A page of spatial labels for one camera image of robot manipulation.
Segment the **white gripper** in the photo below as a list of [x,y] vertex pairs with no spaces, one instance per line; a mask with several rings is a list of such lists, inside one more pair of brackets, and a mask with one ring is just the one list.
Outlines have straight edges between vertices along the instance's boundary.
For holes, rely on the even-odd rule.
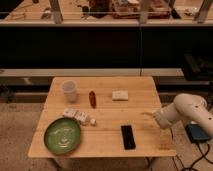
[[158,124],[164,124],[165,123],[165,118],[163,117],[163,115],[161,114],[160,111],[156,111],[154,113],[150,113],[150,112],[142,112],[141,115],[143,116],[149,116],[149,117],[154,117],[156,122]]

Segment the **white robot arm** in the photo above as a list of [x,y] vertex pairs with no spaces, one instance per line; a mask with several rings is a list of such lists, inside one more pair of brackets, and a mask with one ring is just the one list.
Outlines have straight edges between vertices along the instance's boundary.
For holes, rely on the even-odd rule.
[[199,95],[180,93],[169,105],[143,115],[153,118],[161,129],[171,128],[179,121],[193,121],[213,138],[213,114],[207,110],[207,101]]

